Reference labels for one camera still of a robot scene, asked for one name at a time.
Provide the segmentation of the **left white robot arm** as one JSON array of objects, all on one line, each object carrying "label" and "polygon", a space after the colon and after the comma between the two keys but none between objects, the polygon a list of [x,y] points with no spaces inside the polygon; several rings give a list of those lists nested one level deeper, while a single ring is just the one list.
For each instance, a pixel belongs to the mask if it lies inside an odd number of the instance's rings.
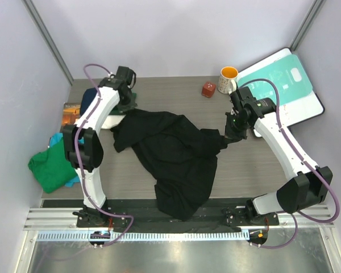
[{"label": "left white robot arm", "polygon": [[132,80],[104,78],[92,102],[73,125],[63,128],[63,144],[66,160],[81,179],[84,206],[73,214],[77,216],[79,228],[104,227],[113,217],[107,208],[107,198],[103,192],[99,166],[104,151],[99,132],[113,108],[125,112],[136,107],[131,91]]}]

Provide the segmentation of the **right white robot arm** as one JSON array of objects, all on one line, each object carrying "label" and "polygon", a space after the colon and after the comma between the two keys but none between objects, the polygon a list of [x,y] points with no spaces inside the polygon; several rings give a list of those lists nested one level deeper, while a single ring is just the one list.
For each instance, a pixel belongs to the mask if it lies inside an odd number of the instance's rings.
[{"label": "right white robot arm", "polygon": [[286,183],[278,190],[247,201],[246,220],[257,225],[266,214],[301,213],[303,209],[324,202],[330,190],[332,171],[320,167],[282,125],[278,107],[269,99],[253,97],[239,99],[231,96],[232,111],[227,113],[225,138],[228,143],[246,139],[253,127],[264,138],[278,159]]}]

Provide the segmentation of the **white board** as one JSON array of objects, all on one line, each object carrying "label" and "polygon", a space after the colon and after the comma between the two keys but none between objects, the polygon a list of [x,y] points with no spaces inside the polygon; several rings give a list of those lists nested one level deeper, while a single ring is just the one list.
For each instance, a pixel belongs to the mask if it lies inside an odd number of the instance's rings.
[{"label": "white board", "polygon": [[[283,57],[292,54],[290,49],[284,48],[276,53],[266,57],[258,63],[239,72],[238,80],[241,77],[251,74],[263,67],[266,67],[273,62],[282,59]],[[323,114],[325,108],[318,98],[315,91],[312,91],[308,96],[297,99],[291,103],[280,105],[280,118],[285,126],[292,126],[308,119],[317,117]]]}]

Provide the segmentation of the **teal folding template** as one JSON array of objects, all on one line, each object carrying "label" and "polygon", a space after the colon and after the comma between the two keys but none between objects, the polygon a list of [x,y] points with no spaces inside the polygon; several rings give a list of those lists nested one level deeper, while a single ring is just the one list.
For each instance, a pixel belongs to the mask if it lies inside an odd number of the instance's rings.
[{"label": "teal folding template", "polygon": [[313,91],[312,84],[299,58],[294,54],[287,55],[238,80],[238,85],[248,86],[256,99],[268,97],[276,102],[275,91],[271,84],[262,79],[274,83],[278,90],[280,105],[304,98]]}]

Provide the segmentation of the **black t shirt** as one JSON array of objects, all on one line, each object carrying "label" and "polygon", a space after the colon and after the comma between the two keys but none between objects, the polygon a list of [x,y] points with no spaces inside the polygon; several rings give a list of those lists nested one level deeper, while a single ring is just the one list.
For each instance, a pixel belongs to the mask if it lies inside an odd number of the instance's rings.
[{"label": "black t shirt", "polygon": [[129,111],[111,128],[114,148],[132,148],[156,180],[159,211],[188,220],[210,197],[218,154],[227,143],[217,129],[198,129],[186,116],[167,111]]}]

